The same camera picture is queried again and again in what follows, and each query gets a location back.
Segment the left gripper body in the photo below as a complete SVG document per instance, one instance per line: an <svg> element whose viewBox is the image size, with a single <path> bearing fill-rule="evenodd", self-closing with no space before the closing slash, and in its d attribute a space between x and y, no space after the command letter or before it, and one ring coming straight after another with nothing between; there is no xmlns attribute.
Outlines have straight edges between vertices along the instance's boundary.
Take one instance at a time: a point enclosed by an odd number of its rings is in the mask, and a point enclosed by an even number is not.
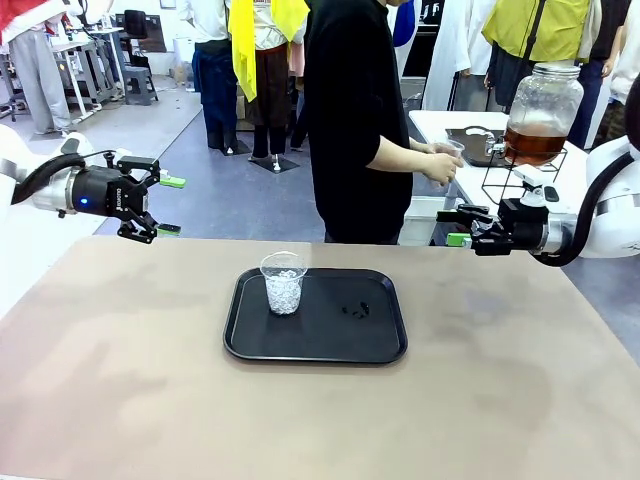
<svg viewBox="0 0 640 480"><path fill-rule="evenodd" d="M78 213L141 220L147 214L148 187L117 169L90 166L80 170L71 187L71 204Z"/></svg>

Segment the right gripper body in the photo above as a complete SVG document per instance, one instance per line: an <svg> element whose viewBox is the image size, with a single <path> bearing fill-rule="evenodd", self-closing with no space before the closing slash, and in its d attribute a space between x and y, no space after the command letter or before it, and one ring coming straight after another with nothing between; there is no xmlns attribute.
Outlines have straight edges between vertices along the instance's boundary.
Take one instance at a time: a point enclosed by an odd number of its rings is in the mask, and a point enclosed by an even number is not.
<svg viewBox="0 0 640 480"><path fill-rule="evenodd" d="M518 198L502 199L498 208L498 223L502 230L495 241L496 253L537 252L542 245L548 217L546 206L528 206Z"/></svg>

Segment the person's right hand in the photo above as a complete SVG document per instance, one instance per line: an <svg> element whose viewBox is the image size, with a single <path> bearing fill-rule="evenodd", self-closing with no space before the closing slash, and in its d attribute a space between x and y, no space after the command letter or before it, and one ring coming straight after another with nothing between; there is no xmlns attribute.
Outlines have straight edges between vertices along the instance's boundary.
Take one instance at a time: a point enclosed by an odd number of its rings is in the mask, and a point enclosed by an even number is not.
<svg viewBox="0 0 640 480"><path fill-rule="evenodd" d="M441 186L451 183L458 168L463 167L459 157L447 153L427 154L422 173Z"/></svg>

